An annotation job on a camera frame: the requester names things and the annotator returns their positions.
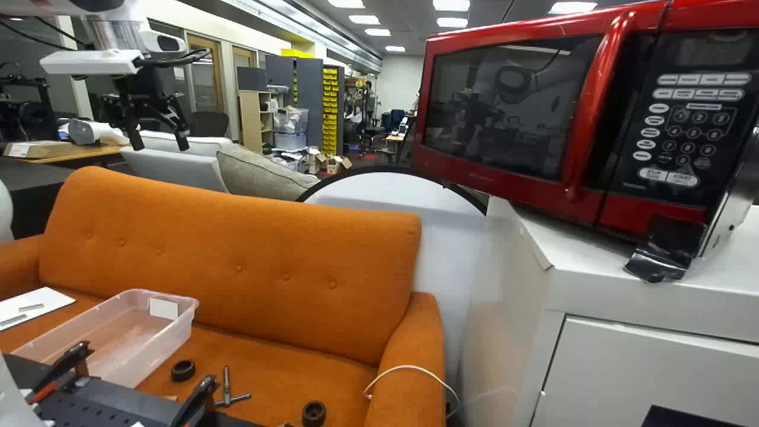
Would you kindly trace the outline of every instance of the red microwave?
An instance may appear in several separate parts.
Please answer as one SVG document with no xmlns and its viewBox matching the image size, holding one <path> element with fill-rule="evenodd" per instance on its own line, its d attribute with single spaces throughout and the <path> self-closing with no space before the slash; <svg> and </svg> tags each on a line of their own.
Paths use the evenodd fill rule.
<svg viewBox="0 0 759 427">
<path fill-rule="evenodd" d="M 699 257 L 759 189 L 758 8 L 638 4 L 433 38 L 414 170 Z"/>
</svg>

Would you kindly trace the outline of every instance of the microwave display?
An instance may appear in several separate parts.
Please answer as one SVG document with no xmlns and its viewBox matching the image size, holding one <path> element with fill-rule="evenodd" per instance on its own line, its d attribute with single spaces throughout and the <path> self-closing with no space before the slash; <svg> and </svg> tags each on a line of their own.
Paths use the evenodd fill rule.
<svg viewBox="0 0 759 427">
<path fill-rule="evenodd" d="M 750 31 L 722 31 L 687 37 L 678 45 L 676 68 L 740 68 L 755 52 Z"/>
<path fill-rule="evenodd" d="M 555 181 L 599 43 L 566 38 L 436 58 L 426 145 Z"/>
</svg>

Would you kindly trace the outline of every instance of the orange upholstery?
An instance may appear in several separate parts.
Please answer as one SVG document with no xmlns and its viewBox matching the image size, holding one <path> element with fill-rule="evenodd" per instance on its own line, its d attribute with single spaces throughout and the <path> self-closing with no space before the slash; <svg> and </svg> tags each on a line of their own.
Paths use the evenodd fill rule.
<svg viewBox="0 0 759 427">
<path fill-rule="evenodd" d="M 174 384 L 181 358 L 200 374 L 232 369 L 250 404 L 230 415 L 263 426 L 300 423 L 306 401 L 325 401 L 330 427 L 441 427 L 444 390 L 421 374 L 394 374 L 368 401 L 361 391 L 400 364 L 444 377 L 436 301 L 414 292 L 421 222 L 407 215 L 345 212 L 232 198 L 76 171 L 44 238 L 0 248 L 0 294 L 40 283 L 76 305 L 0 332 L 18 349 L 94 305 L 143 287 L 200 299 L 190 343 L 140 390 L 186 399 Z"/>
</svg>

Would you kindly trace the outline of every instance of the gray cushion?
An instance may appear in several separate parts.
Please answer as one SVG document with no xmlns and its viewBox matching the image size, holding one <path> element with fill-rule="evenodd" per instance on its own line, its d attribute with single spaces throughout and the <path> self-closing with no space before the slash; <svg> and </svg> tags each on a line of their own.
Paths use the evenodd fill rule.
<svg viewBox="0 0 759 427">
<path fill-rule="evenodd" d="M 244 148 L 223 148 L 217 152 L 221 176 L 232 195 L 254 195 L 268 199 L 298 199 L 311 186 L 318 184 L 315 176 L 289 171 L 263 154 L 250 152 Z"/>
</svg>

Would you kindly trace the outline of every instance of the light fixture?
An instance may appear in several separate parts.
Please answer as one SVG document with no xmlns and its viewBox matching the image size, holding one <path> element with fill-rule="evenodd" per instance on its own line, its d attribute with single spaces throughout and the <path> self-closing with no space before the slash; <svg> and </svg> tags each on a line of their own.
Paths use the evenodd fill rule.
<svg viewBox="0 0 759 427">
<path fill-rule="evenodd" d="M 363 9 L 363 0 L 330 0 L 337 9 Z"/>
<path fill-rule="evenodd" d="M 372 38 L 389 38 L 389 28 L 366 28 L 366 33 Z"/>
<path fill-rule="evenodd" d="M 379 19 L 376 15 L 351 15 L 350 19 L 361 27 L 379 27 Z"/>
<path fill-rule="evenodd" d="M 433 0 L 433 8 L 436 12 L 467 12 L 471 9 L 471 0 Z"/>
<path fill-rule="evenodd" d="M 555 4 L 549 15 L 588 15 L 599 4 Z"/>
<path fill-rule="evenodd" d="M 471 19 L 439 18 L 436 24 L 441 28 L 465 28 L 471 27 Z"/>
</svg>

